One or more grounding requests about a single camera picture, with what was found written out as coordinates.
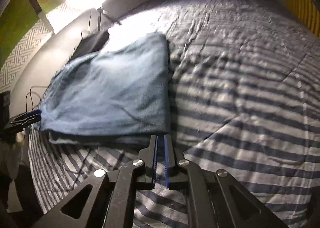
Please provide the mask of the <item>light blue knit sweater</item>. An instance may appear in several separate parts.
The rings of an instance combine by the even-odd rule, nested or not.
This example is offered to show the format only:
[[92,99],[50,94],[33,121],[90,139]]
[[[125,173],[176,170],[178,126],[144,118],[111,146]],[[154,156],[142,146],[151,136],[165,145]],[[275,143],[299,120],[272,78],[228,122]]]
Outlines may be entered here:
[[40,106],[39,129],[77,136],[168,133],[168,83],[163,34],[87,54],[52,78]]

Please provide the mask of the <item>blue striped bed quilt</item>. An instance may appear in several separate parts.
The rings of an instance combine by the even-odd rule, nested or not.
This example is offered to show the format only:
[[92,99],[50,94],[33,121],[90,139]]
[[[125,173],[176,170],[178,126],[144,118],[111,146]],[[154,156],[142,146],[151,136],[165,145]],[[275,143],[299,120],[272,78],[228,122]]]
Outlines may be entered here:
[[[149,146],[29,138],[36,227],[319,227],[319,39],[272,0],[151,0],[101,50],[150,33],[168,41],[170,131],[156,182]],[[165,182],[171,135],[185,189]]]

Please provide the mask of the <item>black folded garment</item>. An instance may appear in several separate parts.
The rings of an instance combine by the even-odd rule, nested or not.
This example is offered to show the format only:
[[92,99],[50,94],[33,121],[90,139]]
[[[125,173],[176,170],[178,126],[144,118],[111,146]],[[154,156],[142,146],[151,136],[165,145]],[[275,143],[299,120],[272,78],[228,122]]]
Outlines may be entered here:
[[81,39],[80,43],[75,48],[69,61],[75,60],[76,58],[90,54],[92,52],[97,52],[101,50],[103,46],[107,43],[109,36],[110,34],[106,30],[90,34],[89,36]]

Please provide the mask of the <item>wooden slatted headboard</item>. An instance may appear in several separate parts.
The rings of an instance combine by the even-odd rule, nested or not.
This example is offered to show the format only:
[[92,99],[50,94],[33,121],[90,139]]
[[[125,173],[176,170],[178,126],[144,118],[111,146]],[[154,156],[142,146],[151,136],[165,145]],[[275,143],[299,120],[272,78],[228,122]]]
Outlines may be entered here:
[[319,37],[319,10],[312,0],[286,0],[286,7]]

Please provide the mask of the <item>light blue denim jeans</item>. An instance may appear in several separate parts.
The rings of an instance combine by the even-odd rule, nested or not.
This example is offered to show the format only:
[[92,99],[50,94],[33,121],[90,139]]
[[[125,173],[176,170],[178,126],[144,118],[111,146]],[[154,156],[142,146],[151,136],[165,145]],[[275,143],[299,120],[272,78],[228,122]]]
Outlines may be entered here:
[[49,141],[55,145],[83,145],[83,146],[148,146],[151,135],[124,136],[81,136],[49,132]]

